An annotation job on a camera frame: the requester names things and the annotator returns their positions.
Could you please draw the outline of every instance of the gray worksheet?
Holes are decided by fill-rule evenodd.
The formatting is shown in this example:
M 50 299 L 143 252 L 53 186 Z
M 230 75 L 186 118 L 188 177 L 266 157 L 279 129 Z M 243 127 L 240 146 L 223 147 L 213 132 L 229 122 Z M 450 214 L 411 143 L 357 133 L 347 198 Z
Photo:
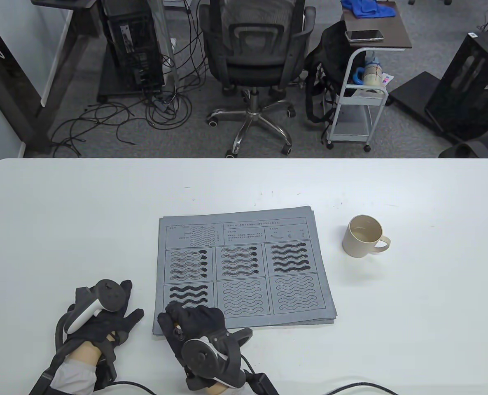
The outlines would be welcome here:
M 154 335 L 171 301 L 218 307 L 229 329 L 333 322 L 311 207 L 161 218 Z

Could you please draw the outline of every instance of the smartphone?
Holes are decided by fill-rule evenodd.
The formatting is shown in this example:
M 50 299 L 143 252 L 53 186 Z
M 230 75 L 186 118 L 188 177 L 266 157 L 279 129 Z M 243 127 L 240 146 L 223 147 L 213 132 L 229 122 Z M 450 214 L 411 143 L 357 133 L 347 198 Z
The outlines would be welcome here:
M 346 32 L 345 34 L 351 43 L 358 41 L 381 41 L 385 38 L 379 30 L 355 30 Z

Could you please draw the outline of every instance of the beige mug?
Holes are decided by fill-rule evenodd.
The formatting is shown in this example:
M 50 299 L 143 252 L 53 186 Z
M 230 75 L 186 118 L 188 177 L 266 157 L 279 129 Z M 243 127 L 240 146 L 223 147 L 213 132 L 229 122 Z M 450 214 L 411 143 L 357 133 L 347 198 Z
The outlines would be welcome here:
M 376 247 L 378 241 L 387 245 Z M 355 216 L 346 229 L 343 239 L 343 249 L 354 258 L 362 258 L 370 252 L 383 252 L 390 247 L 390 239 L 383 236 L 383 228 L 375 218 L 370 216 Z

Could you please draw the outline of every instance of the blue cloth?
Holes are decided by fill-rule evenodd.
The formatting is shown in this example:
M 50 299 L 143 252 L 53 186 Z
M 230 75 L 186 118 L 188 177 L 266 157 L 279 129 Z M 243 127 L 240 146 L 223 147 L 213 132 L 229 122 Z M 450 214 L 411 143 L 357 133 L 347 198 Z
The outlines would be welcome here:
M 396 16 L 394 8 L 380 5 L 376 0 L 341 0 L 344 8 L 353 12 L 356 18 L 389 18 Z

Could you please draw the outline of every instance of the white table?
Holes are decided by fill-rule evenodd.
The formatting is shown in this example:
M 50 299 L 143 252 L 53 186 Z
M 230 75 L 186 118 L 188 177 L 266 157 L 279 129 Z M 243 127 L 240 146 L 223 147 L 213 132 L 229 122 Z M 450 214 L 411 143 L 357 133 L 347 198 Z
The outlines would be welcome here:
M 339 316 L 256 329 L 243 348 L 255 369 L 281 395 L 358 380 L 488 395 L 488 160 L 382 159 L 0 162 L 0 393 L 28 393 L 75 288 L 102 278 L 131 279 L 131 309 L 146 313 L 117 348 L 118 378 L 189 393 L 152 335 L 158 219 L 307 204 Z M 392 245 L 357 260 L 340 242 L 361 213 Z

